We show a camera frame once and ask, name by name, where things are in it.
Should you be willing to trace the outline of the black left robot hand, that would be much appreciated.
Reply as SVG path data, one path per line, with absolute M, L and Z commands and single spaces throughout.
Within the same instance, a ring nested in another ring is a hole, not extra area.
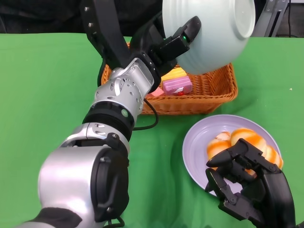
M 162 77 L 174 69 L 177 57 L 190 49 L 200 29 L 201 21 L 194 16 L 166 37 L 160 11 L 133 35 L 129 48 L 132 52 L 147 54 L 153 68 Z

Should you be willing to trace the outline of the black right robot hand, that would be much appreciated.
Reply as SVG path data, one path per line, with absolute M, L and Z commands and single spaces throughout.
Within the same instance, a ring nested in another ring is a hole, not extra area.
M 207 162 L 206 192 L 218 197 L 219 209 L 257 228 L 295 228 L 295 206 L 287 179 L 262 151 L 239 139 Z

